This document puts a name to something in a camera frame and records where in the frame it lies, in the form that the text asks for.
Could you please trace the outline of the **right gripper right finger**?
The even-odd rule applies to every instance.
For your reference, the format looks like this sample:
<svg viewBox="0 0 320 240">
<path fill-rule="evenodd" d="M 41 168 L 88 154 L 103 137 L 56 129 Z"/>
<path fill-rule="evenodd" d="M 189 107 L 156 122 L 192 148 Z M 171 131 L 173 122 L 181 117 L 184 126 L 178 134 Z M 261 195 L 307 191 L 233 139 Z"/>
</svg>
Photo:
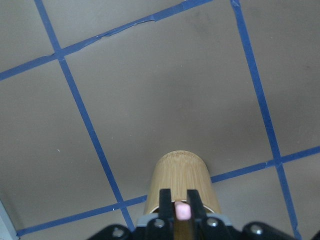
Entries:
<svg viewBox="0 0 320 240">
<path fill-rule="evenodd" d="M 207 212 L 198 190 L 188 189 L 186 191 L 186 203 L 190 206 L 191 210 L 191 218 L 188 221 L 189 225 L 198 225 L 207 219 Z"/>
</svg>

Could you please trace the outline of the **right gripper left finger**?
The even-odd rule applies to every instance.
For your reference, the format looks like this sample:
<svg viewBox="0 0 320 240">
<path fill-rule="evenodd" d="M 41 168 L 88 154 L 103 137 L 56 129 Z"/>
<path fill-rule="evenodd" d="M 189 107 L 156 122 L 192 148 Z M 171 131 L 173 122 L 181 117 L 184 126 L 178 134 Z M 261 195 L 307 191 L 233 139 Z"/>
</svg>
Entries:
<svg viewBox="0 0 320 240">
<path fill-rule="evenodd" d="M 169 188 L 163 188 L 159 191 L 158 218 L 170 225 L 174 224 L 174 209 Z"/>
</svg>

